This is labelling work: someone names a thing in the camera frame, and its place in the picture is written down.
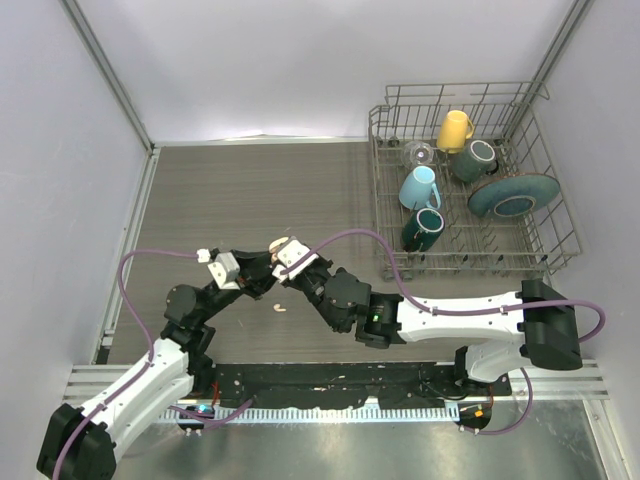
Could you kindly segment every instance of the teal mug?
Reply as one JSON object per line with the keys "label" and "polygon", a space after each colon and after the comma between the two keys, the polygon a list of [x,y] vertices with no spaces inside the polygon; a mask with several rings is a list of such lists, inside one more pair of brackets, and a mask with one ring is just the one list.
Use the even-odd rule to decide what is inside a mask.
{"label": "teal mug", "polygon": [[[435,205],[431,203],[431,196],[434,197]],[[420,210],[424,207],[440,208],[442,202],[435,172],[424,165],[414,168],[402,184],[399,199],[400,203],[410,210]]]}
{"label": "teal mug", "polygon": [[496,166],[496,152],[491,145],[474,140],[453,157],[451,171],[463,182],[473,183]]}
{"label": "teal mug", "polygon": [[444,230],[444,218],[433,208],[413,212],[402,229],[402,248],[405,252],[426,252]]}

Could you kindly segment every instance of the clear glass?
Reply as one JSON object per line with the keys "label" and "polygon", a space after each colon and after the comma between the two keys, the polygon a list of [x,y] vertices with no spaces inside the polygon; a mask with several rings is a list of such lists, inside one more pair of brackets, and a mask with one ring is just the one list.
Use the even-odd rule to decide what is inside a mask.
{"label": "clear glass", "polygon": [[402,151],[402,164],[408,170],[413,170],[421,165],[432,164],[434,155],[435,151],[431,145],[416,140],[404,146]]}

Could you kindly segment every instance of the wooden floor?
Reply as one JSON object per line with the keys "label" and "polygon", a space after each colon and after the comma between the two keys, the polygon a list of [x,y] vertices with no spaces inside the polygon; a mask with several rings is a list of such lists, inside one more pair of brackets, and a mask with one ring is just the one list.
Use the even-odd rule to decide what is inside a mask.
{"label": "wooden floor", "polygon": [[[366,143],[163,148],[138,248],[264,250],[286,235],[312,246],[340,230],[371,228],[370,172]],[[327,247],[323,256],[377,291],[396,291],[382,281],[371,242],[350,237]],[[166,323],[168,290],[210,280],[207,268],[195,262],[144,256],[134,260],[128,291],[157,336]],[[408,285],[417,296],[466,297],[517,289],[519,280],[418,276]],[[276,303],[287,311],[275,312]],[[261,301],[241,298],[209,324],[217,334],[208,353],[226,363],[450,360],[468,343],[442,339],[366,348],[353,332],[332,332],[301,293],[279,285]],[[140,329],[123,309],[109,363],[131,363],[145,350]]]}

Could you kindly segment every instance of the mug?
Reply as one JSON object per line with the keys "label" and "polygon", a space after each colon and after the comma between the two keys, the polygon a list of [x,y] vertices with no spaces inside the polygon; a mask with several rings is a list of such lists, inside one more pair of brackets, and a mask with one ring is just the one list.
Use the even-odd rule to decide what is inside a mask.
{"label": "mug", "polygon": [[496,166],[496,152],[487,142],[474,140],[453,157],[451,171],[463,182],[475,182]]}
{"label": "mug", "polygon": [[[436,199],[436,206],[431,205],[431,194]],[[400,203],[411,210],[424,207],[440,208],[440,192],[436,185],[436,174],[424,165],[416,167],[407,176],[400,189]]]}
{"label": "mug", "polygon": [[418,210],[402,229],[402,248],[405,252],[426,252],[443,230],[442,215],[432,208]]}
{"label": "mug", "polygon": [[461,152],[466,140],[473,135],[475,127],[462,110],[451,110],[442,122],[436,146],[447,153]]}

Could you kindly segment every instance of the gray floor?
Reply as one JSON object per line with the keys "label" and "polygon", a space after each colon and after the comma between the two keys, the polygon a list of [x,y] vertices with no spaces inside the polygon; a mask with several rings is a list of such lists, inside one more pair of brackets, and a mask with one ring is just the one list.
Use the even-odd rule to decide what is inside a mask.
{"label": "gray floor", "polygon": [[[262,250],[284,235],[313,245],[346,228],[371,228],[370,172],[366,143],[164,148],[138,247]],[[378,291],[396,291],[382,281],[368,238],[345,239],[324,256]],[[422,276],[409,285],[415,295],[434,298],[491,295],[519,286],[514,277],[466,275]],[[204,266],[186,260],[141,257],[134,261],[128,291],[158,334],[167,291],[210,279]],[[275,312],[276,303],[287,311]],[[369,349],[353,334],[331,332],[301,293],[279,285],[259,302],[240,299],[209,323],[217,329],[209,349],[217,362],[449,360],[468,343],[443,339]],[[109,363],[133,362],[145,350],[139,328],[123,311]]]}
{"label": "gray floor", "polygon": [[[499,403],[492,428],[524,403]],[[599,480],[606,479],[581,402],[536,402],[496,437],[450,423],[227,426],[186,438],[154,425],[118,465],[117,480]]]}

